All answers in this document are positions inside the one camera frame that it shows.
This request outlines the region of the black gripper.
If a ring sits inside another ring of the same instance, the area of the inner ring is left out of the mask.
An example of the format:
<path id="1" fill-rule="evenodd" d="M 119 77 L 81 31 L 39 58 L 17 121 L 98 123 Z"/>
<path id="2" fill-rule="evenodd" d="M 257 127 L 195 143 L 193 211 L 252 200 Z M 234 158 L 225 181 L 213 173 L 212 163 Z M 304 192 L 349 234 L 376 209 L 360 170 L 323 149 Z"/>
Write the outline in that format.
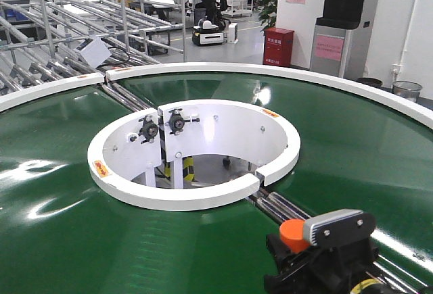
<path id="1" fill-rule="evenodd" d="M 266 246 L 277 266 L 277 274 L 264 275 L 267 293 L 391 293 L 392 287 L 379 280 L 373 265 L 378 249 L 370 239 L 324 249 L 310 246 L 294 253 L 269 234 Z"/>

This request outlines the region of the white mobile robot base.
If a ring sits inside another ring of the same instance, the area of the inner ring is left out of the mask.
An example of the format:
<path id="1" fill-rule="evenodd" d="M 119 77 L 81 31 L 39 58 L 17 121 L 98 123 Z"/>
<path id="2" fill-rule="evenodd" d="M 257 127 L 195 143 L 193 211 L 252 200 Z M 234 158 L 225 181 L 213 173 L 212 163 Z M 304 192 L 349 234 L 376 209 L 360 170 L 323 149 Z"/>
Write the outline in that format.
<path id="1" fill-rule="evenodd" d="M 218 45 L 224 42 L 225 19 L 217 0 L 201 0 L 194 6 L 192 42 L 197 46 Z"/>

